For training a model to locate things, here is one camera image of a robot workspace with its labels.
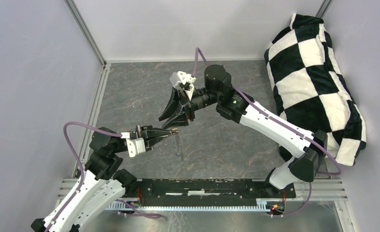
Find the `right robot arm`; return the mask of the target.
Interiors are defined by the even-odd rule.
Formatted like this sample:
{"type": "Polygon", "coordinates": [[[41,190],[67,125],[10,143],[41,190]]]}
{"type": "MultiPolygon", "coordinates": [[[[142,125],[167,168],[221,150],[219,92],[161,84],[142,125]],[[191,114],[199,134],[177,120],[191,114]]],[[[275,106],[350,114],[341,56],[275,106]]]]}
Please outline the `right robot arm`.
{"type": "Polygon", "coordinates": [[[225,119],[254,129],[291,154],[282,166],[266,178],[264,192],[277,197],[287,185],[296,181],[313,182],[326,155],[327,135],[300,128],[265,109],[231,83],[232,76],[222,65],[210,65],[204,71],[204,88],[194,87],[195,77],[174,72],[170,77],[172,92],[167,106],[158,118],[163,128],[187,126],[195,112],[216,105],[225,119]]]}

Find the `metal keyring plate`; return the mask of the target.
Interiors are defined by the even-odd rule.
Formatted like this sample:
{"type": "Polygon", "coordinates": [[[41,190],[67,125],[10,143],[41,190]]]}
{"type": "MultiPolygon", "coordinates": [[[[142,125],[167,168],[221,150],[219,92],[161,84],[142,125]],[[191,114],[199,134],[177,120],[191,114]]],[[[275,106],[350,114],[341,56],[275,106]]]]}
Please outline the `metal keyring plate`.
{"type": "Polygon", "coordinates": [[[182,141],[181,141],[179,132],[180,131],[178,129],[178,132],[174,133],[174,135],[175,135],[175,149],[176,149],[175,153],[179,153],[178,157],[180,158],[181,162],[183,162],[184,161],[183,148],[182,148],[182,141]]]}

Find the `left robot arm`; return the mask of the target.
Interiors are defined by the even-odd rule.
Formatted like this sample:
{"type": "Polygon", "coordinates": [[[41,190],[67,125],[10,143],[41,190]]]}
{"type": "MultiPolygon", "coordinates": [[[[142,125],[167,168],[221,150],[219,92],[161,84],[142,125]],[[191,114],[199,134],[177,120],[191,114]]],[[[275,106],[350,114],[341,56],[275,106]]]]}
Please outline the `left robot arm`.
{"type": "Polygon", "coordinates": [[[134,131],[117,133],[108,128],[94,128],[71,121],[64,125],[65,139],[81,169],[76,184],[49,215],[31,224],[35,232],[81,232],[87,225],[118,198],[136,193],[136,177],[119,166],[123,159],[117,155],[127,152],[131,158],[152,150],[163,139],[178,133],[177,128],[161,129],[137,126],[134,131]],[[85,165],[72,146],[67,134],[69,125],[94,131],[90,148],[92,154],[85,165]]]}

